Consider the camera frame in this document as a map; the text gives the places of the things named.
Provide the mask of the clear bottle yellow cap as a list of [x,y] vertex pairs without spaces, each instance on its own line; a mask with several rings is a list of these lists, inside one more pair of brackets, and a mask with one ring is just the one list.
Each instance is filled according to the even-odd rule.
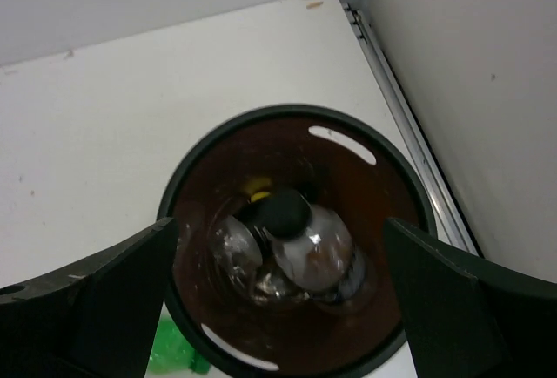
[[249,203],[257,202],[271,194],[272,180],[268,177],[254,177],[246,181],[241,191],[247,196]]

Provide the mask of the clear bottle black label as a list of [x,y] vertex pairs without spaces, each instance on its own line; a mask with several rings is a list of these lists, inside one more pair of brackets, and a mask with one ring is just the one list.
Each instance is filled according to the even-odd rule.
[[263,264],[263,254],[255,237],[233,216],[217,223],[208,245],[215,261],[234,280],[248,281]]

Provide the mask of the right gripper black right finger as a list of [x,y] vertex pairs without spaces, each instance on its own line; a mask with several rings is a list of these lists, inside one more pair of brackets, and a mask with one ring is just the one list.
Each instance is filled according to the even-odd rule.
[[383,228],[419,377],[554,377],[556,286],[401,220]]

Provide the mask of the clear pepsi water bottle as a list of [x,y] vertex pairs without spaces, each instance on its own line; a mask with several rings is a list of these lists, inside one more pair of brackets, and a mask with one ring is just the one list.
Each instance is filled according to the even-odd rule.
[[338,214],[292,188],[257,204],[257,227],[278,267],[311,300],[352,311],[371,299],[375,272]]

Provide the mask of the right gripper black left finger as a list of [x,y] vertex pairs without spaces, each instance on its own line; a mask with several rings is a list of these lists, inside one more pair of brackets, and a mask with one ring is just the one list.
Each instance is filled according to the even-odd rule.
[[178,242],[164,218],[1,289],[3,377],[144,376]]

